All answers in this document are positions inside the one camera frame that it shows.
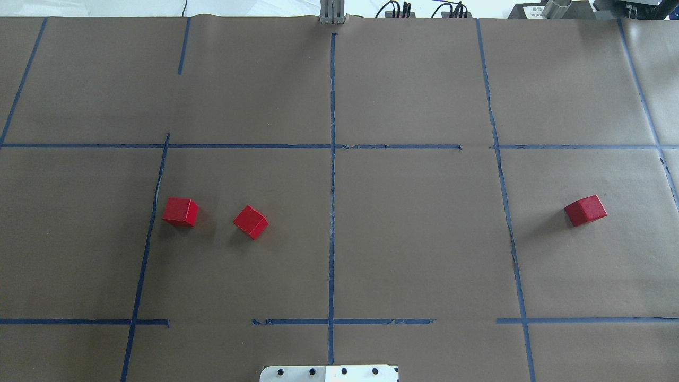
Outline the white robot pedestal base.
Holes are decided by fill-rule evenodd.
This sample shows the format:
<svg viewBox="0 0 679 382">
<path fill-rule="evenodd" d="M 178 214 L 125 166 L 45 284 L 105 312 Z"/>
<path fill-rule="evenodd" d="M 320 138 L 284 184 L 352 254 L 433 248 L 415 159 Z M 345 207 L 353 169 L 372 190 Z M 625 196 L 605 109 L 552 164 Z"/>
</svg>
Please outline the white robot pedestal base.
<svg viewBox="0 0 679 382">
<path fill-rule="evenodd" d="M 398 367 L 378 364 L 265 367 L 260 381 L 400 381 Z"/>
</svg>

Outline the red block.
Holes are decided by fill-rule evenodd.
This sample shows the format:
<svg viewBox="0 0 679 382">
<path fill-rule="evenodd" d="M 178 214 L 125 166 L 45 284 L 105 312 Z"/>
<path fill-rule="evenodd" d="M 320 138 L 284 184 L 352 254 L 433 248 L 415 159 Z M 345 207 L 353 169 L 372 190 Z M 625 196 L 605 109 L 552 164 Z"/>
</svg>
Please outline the red block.
<svg viewBox="0 0 679 382">
<path fill-rule="evenodd" d="M 268 227 L 267 218 L 251 205 L 246 205 L 236 215 L 233 224 L 253 241 L 257 240 Z"/>
<path fill-rule="evenodd" d="M 573 227 L 580 227 L 608 216 L 607 210 L 596 194 L 576 200 L 563 210 Z"/>
<path fill-rule="evenodd" d="M 173 227 L 194 227 L 199 206 L 189 198 L 169 197 L 163 210 L 162 219 Z"/>
</svg>

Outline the aluminium frame post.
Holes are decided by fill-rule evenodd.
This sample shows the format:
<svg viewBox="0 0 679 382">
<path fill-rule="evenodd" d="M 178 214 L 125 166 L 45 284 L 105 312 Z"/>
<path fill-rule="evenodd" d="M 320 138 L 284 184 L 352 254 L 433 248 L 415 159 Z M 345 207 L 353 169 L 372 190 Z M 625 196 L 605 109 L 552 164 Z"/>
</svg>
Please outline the aluminium frame post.
<svg viewBox="0 0 679 382">
<path fill-rule="evenodd" d="M 320 24 L 344 24 L 346 22 L 345 0 L 321 0 Z"/>
</svg>

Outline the steel cup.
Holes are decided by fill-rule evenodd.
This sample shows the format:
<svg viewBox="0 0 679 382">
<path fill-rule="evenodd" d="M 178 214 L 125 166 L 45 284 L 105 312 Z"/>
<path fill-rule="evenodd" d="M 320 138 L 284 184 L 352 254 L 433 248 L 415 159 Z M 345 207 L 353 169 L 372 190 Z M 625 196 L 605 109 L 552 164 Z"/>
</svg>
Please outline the steel cup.
<svg viewBox="0 0 679 382">
<path fill-rule="evenodd" d="M 542 16 L 544 19 L 562 19 L 571 4 L 571 0 L 548 0 L 543 7 Z"/>
</svg>

